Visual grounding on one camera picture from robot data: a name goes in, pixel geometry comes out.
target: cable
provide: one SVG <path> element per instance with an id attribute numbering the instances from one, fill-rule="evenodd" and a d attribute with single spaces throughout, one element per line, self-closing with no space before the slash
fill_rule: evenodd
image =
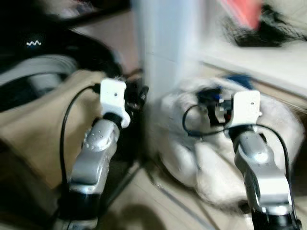
<path id="1" fill-rule="evenodd" d="M 184 113 L 184 115 L 183 115 L 183 117 L 182 117 L 182 126 L 183 126 L 183 129 L 187 132 L 187 134 L 188 134 L 189 137 L 201 138 L 201 137 L 205 137 L 205 136 L 215 135 L 215 134 L 218 134 L 218 133 L 221 133 L 221 132 L 230 130 L 231 128 L 234 128 L 234 127 L 246 127 L 246 126 L 256 126 L 256 127 L 266 128 L 266 129 L 270 130 L 272 133 L 275 134 L 275 136 L 279 139 L 279 141 L 280 141 L 280 143 L 281 143 L 281 145 L 282 145 L 282 147 L 283 147 L 284 161 L 285 161 L 285 170 L 286 170 L 285 176 L 286 176 L 287 181 L 288 181 L 288 183 L 289 183 L 290 195 L 291 195 L 291 200 L 292 200 L 292 210 L 293 210 L 294 219 L 297 220 L 296 210 L 295 210 L 295 204 L 294 204 L 294 200 L 293 200 L 293 196 L 292 196 L 292 182 L 291 182 L 291 175 L 290 175 L 290 163 L 289 163 L 288 149 L 287 149 L 287 147 L 286 147 L 286 144 L 285 144 L 283 138 L 279 135 L 279 133 L 276 132 L 274 129 L 272 129 L 272 128 L 270 128 L 270 127 L 267 127 L 267 126 L 265 126 L 265 125 L 261 125 L 261 124 L 245 124 L 245 125 L 238 125 L 238 126 L 233 126 L 233 127 L 227 127 L 227 128 L 224 128 L 223 130 L 214 131 L 214 132 L 210 132 L 210 133 L 203 133 L 203 132 L 200 132 L 200 131 L 188 130 L 188 129 L 187 129 L 187 126 L 186 126 L 186 118 L 187 118 L 187 115 L 188 115 L 189 111 L 190 111 L 192 108 L 195 108 L 195 107 L 200 107 L 200 105 L 199 105 L 199 104 L 192 105 L 189 109 L 187 109 L 187 111 Z"/>
<path id="2" fill-rule="evenodd" d="M 60 135 L 60 139 L 59 139 L 59 160 L 60 160 L 60 165 L 61 165 L 61 173 L 62 173 L 62 190 L 63 192 L 66 191 L 67 187 L 68 187 L 68 181 L 67 181 L 67 174 L 66 174 L 66 166 L 65 166 L 65 159 L 64 159 L 64 138 L 65 138 L 65 127 L 66 127 L 66 123 L 67 123 L 67 119 L 68 119 L 68 115 L 69 112 L 71 111 L 71 108 L 74 104 L 74 102 L 78 99 L 78 97 L 86 90 L 88 89 L 93 89 L 94 90 L 94 86 L 87 86 L 85 88 L 83 88 L 82 90 L 80 90 L 71 100 L 70 104 L 68 105 L 63 121 L 62 121 L 62 128 L 61 128 L 61 135 Z"/>

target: tan cloth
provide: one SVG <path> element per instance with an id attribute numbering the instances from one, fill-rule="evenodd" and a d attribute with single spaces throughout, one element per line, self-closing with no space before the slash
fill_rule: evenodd
<path id="1" fill-rule="evenodd" d="M 0 138 L 14 148 L 50 188 L 61 182 L 59 137 L 66 108 L 79 90 L 100 82 L 104 76 L 101 72 L 77 71 L 48 95 L 0 113 Z M 68 171 L 80 152 L 85 131 L 100 111 L 99 97 L 90 90 L 75 102 L 65 135 Z"/>

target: red object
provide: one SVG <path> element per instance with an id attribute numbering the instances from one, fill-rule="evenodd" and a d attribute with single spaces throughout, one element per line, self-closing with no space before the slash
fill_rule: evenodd
<path id="1" fill-rule="evenodd" d="M 261 15 L 261 0 L 220 0 L 240 24 L 257 29 Z"/>

